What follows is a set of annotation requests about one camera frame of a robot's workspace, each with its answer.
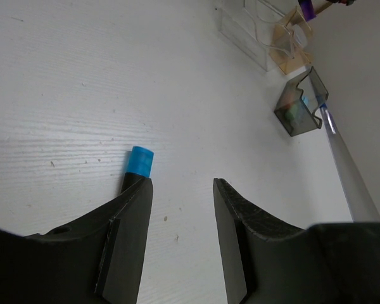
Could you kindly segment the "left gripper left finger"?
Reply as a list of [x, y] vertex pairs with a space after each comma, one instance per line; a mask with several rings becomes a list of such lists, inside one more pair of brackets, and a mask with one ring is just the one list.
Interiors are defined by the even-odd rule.
[[46, 234], [0, 229], [0, 303], [135, 303], [153, 200], [131, 177], [115, 199]]

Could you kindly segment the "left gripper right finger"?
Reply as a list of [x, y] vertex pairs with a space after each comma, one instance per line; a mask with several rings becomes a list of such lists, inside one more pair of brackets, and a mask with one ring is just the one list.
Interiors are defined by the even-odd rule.
[[293, 226], [215, 179], [229, 303], [380, 303], [380, 222]]

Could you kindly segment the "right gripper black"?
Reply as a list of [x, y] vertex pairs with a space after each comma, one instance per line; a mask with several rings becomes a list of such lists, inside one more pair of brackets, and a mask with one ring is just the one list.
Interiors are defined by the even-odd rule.
[[352, 5], [355, 0], [326, 0], [329, 3], [333, 4], [344, 4], [344, 5]]

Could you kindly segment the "purple highlighter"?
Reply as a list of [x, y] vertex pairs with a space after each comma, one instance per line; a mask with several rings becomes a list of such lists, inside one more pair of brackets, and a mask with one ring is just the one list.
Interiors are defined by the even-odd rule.
[[312, 0], [298, 0], [304, 19], [309, 22], [316, 17]]

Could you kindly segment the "clear spray bottle blue cap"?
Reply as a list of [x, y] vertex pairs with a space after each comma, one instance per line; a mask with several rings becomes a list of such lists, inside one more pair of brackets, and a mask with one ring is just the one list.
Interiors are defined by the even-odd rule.
[[333, 120], [333, 116], [329, 112], [329, 109], [325, 103], [321, 104], [319, 107], [320, 114], [322, 116], [323, 124], [327, 130], [328, 134], [336, 135], [337, 128]]

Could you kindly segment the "green highlighter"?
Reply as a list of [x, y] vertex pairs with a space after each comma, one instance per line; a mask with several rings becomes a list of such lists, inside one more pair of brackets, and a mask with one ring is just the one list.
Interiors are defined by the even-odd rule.
[[289, 122], [299, 123], [302, 120], [303, 115], [304, 111], [300, 111], [298, 104], [294, 104], [286, 110], [284, 117]]

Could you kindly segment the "light blue highlighter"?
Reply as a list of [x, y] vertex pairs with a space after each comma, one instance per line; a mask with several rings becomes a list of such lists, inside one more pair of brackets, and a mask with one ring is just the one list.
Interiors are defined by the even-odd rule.
[[302, 96], [298, 102], [298, 107], [300, 111], [309, 111], [309, 99], [306, 96]]

